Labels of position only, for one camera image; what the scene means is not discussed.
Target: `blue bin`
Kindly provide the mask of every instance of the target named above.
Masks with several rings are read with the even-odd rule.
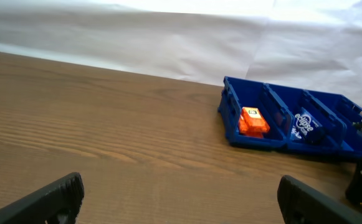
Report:
[[[334,155],[340,150],[346,134],[346,124],[337,118],[327,106],[312,96],[308,91],[299,88],[291,88],[269,84],[269,87],[278,94],[287,105],[292,114],[305,108],[325,128],[326,136],[319,144],[307,144],[302,139],[287,139],[287,151],[299,154]]]
[[[344,160],[357,160],[362,158],[362,133],[352,126],[362,120],[362,108],[343,95],[309,91],[324,105],[329,107],[346,124],[346,136],[342,142],[338,156]]]
[[[225,77],[218,111],[225,124],[225,136],[230,144],[260,149],[280,149],[286,146],[292,125],[292,114],[268,84]],[[264,138],[239,133],[238,122],[242,107],[258,108],[268,122],[270,131]]]

